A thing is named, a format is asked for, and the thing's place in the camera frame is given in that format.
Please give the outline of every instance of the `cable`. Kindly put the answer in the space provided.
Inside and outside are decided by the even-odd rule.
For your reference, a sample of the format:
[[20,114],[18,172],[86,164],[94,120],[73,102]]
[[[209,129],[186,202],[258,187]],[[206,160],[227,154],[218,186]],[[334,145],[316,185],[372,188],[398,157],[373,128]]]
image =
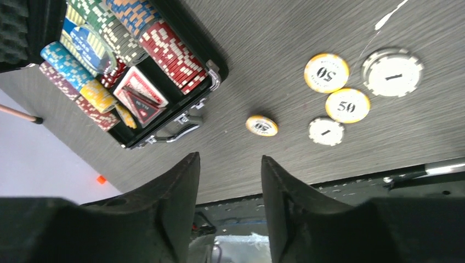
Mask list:
[[214,245],[213,248],[217,248],[218,249],[218,260],[217,260],[217,263],[220,263],[221,262],[221,258],[223,256],[223,251],[221,250],[221,247],[218,246],[218,245]]

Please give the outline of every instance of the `blue poker chip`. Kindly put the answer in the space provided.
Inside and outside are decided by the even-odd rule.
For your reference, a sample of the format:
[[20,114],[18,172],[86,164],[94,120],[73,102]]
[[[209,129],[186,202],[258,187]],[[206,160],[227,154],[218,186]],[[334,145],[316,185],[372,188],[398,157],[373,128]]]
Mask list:
[[60,42],[53,42],[44,47],[41,56],[78,91],[94,79]]
[[142,29],[147,24],[152,23],[154,19],[155,21],[160,19],[159,13],[147,0],[125,2],[106,0],[106,3],[111,6],[113,13],[135,38],[140,37]]
[[88,67],[100,74],[108,74],[117,67],[113,52],[90,27],[76,26],[70,32],[76,51]]

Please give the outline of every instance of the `stack of poker chips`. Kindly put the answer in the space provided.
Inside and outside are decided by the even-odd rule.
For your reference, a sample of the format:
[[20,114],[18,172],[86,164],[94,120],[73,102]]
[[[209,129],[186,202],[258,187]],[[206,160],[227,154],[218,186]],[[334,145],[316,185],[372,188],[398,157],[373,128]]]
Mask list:
[[114,69],[108,74],[103,75],[100,80],[103,87],[107,89],[111,89],[115,85],[116,81],[123,75],[124,70],[127,68],[127,66],[123,63],[123,61],[120,58],[117,58],[116,61],[118,64],[116,69]]
[[59,42],[43,48],[41,56],[99,112],[108,112],[117,104],[117,100]]
[[128,66],[148,57],[131,33],[108,10],[102,0],[69,0],[69,5],[89,24]]
[[145,0],[104,0],[105,4],[115,14],[127,30],[139,39],[148,27],[155,23],[160,17],[149,3]]
[[76,26],[84,25],[86,21],[82,18],[71,6],[66,8],[66,16],[63,21],[63,29],[61,30],[60,43],[83,65],[92,76],[97,76],[98,72],[89,67],[80,53],[77,51],[73,40],[71,39],[71,31]]
[[69,83],[54,67],[44,61],[39,70],[48,77],[70,100],[74,101],[77,106],[91,118],[103,131],[108,131],[117,125],[120,120],[111,112],[100,113],[88,100]]
[[206,79],[207,72],[202,64],[159,17],[149,1],[104,2],[184,94]]

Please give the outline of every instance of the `poker chip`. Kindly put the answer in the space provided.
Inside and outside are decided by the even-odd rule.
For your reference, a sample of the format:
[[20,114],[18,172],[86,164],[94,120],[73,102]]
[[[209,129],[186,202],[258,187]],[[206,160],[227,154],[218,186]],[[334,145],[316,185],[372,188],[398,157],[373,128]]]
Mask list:
[[80,93],[101,113],[113,110],[118,103],[115,97],[113,97],[96,79],[85,84],[80,90]]
[[102,0],[70,0],[69,5],[126,65],[137,65],[149,56]]
[[120,122],[120,120],[111,112],[100,113],[82,96],[76,99],[76,104],[104,132],[107,132]]
[[388,48],[371,54],[362,65],[364,85],[374,95],[402,97],[421,82],[424,66],[405,49]]
[[82,26],[86,23],[84,18],[82,18],[78,12],[76,12],[73,7],[69,6],[66,9],[66,16],[63,21],[63,28],[61,30],[60,43],[79,61],[89,73],[95,77],[98,75],[98,72],[92,69],[87,65],[87,63],[82,59],[81,54],[76,50],[76,47],[71,39],[71,31],[76,26]]
[[114,108],[117,100],[59,42],[45,46],[41,56],[99,112]]
[[349,66],[338,55],[323,53],[314,56],[305,66],[307,85],[319,93],[333,93],[349,79]]
[[41,51],[49,62],[78,91],[94,77],[59,42],[52,42]]
[[184,94],[191,92],[207,77],[200,61],[163,19],[148,28],[139,42]]
[[108,74],[102,76],[100,82],[102,83],[103,87],[107,89],[111,89],[116,81],[123,75],[124,70],[127,68],[126,64],[123,63],[123,60],[120,58],[116,59],[117,67],[113,71]]
[[368,115],[370,100],[361,91],[344,88],[332,93],[326,100],[326,112],[340,123],[355,123]]
[[88,26],[76,26],[70,33],[77,52],[84,63],[100,74],[107,74],[117,66],[111,49]]
[[266,137],[274,136],[278,131],[275,122],[260,115],[250,116],[246,121],[246,127],[252,133]]
[[81,94],[69,83],[56,69],[48,62],[44,61],[39,66],[39,70],[59,88],[70,100],[75,101]]
[[116,111],[120,115],[121,119],[123,120],[124,124],[132,129],[137,128],[137,125],[135,123],[134,118],[132,115],[129,113],[128,110],[126,110],[125,107],[122,105],[117,104],[116,105]]
[[330,118],[316,118],[310,122],[310,139],[322,145],[334,146],[342,142],[344,126]]
[[157,19],[158,12],[149,3],[141,0],[104,0],[105,4],[114,13],[126,29],[139,39]]

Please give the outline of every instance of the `black rubber part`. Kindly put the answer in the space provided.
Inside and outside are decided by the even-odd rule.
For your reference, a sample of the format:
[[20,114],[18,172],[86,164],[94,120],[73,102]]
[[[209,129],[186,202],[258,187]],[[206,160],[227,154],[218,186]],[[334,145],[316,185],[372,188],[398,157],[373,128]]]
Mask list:
[[42,123],[43,123],[43,118],[41,118],[41,117],[36,117],[36,120],[33,121],[33,122],[36,123],[36,124],[42,124]]

